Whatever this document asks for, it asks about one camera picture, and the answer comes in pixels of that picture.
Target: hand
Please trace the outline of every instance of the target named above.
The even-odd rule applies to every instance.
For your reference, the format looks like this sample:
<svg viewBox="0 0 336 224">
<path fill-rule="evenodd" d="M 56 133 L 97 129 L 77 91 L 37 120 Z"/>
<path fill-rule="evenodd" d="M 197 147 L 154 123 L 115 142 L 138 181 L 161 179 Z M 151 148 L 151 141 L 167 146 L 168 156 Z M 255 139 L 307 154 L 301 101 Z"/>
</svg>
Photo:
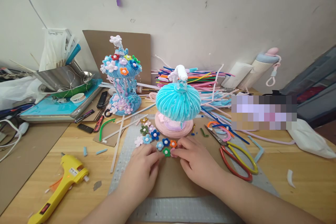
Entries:
<svg viewBox="0 0 336 224">
<path fill-rule="evenodd" d="M 116 189 L 136 208 L 148 196 L 154 187 L 159 172 L 159 161 L 164 154 L 157 152 L 153 145 L 143 144 L 137 147 L 120 178 Z"/>
<path fill-rule="evenodd" d="M 212 158 L 207 149 L 196 139 L 187 136 L 177 142 L 172 153 L 180 162 L 187 176 L 197 185 L 214 193 L 216 182 L 225 171 Z"/>
</svg>

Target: blue notebook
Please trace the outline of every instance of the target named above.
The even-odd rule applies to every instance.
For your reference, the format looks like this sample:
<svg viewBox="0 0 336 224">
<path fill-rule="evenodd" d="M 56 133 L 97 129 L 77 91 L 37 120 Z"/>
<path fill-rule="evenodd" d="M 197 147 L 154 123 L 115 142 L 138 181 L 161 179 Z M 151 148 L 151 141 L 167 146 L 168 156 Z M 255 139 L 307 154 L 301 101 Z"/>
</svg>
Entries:
<svg viewBox="0 0 336 224">
<path fill-rule="evenodd" d="M 102 79 L 95 80 L 92 87 L 84 94 L 86 99 L 79 103 L 70 101 L 70 97 L 66 98 L 66 103 L 58 103 L 53 101 L 51 97 L 46 97 L 34 107 L 26 110 L 20 117 L 26 121 L 73 121 L 86 109 L 91 101 L 100 92 L 99 84 Z"/>
</svg>

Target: yellow scissor handle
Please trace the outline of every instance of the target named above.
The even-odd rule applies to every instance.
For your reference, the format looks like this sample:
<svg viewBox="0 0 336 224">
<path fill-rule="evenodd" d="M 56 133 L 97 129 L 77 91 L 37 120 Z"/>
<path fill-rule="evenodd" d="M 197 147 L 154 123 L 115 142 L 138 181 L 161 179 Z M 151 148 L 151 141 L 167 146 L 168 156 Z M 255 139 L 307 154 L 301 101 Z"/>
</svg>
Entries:
<svg viewBox="0 0 336 224">
<path fill-rule="evenodd" d="M 235 155 L 235 157 L 253 174 L 258 174 L 258 167 L 257 167 L 257 164 L 255 163 L 254 159 L 245 151 L 243 150 L 240 146 L 238 145 L 235 145 L 234 143 L 231 143 L 231 142 L 227 142 L 228 144 L 228 147 L 229 149 L 232 151 L 232 153 Z M 241 152 L 244 153 L 245 156 L 248 157 L 248 159 L 250 160 L 250 162 L 252 163 L 253 165 L 253 170 L 248 167 L 245 162 L 240 158 L 240 156 L 237 154 L 237 152 L 234 150 L 234 148 L 240 150 Z"/>
</svg>

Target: yellow glue gun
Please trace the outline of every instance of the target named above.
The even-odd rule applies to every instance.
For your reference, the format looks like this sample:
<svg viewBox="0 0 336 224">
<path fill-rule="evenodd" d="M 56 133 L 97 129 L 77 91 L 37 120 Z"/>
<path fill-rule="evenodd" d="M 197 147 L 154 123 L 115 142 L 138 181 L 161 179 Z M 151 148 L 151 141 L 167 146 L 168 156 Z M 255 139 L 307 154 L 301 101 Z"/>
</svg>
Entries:
<svg viewBox="0 0 336 224">
<path fill-rule="evenodd" d="M 64 175 L 59 186 L 40 211 L 30 217 L 28 224 L 45 222 L 73 183 L 78 184 L 83 180 L 89 181 L 89 170 L 84 168 L 82 162 L 74 156 L 62 153 L 61 165 L 64 168 Z"/>
</svg>

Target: red scissor handle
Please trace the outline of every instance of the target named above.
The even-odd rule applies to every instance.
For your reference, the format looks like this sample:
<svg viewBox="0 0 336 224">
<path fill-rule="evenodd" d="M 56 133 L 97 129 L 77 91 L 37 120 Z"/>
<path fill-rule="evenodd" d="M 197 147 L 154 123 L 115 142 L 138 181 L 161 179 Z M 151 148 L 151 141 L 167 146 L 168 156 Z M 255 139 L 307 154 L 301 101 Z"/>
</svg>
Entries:
<svg viewBox="0 0 336 224">
<path fill-rule="evenodd" d="M 232 172 L 233 175 L 237 176 L 238 178 L 241 178 L 245 181 L 252 181 L 252 174 L 250 173 L 250 171 L 234 156 L 232 155 L 227 149 L 225 149 L 224 146 L 221 146 L 221 148 L 219 149 L 220 150 L 220 154 L 222 156 L 222 159 L 225 163 L 225 165 L 228 167 L 228 169 L 230 170 L 230 172 Z M 228 163 L 228 161 L 226 160 L 225 158 L 225 155 L 224 155 L 224 152 L 229 155 L 230 158 L 232 158 L 237 164 L 240 165 L 240 167 L 242 167 L 244 169 L 244 171 L 246 171 L 247 173 L 247 177 L 243 177 L 242 175 L 240 175 L 239 173 L 237 173 Z"/>
</svg>

